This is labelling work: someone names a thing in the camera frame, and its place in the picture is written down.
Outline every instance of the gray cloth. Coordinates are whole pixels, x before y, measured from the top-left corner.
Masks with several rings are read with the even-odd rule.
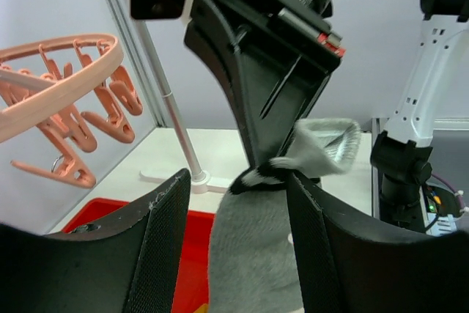
[[[361,139],[350,119],[302,119],[285,157],[242,173],[224,195],[209,257],[209,313],[288,313],[301,309],[284,176],[350,170]]]

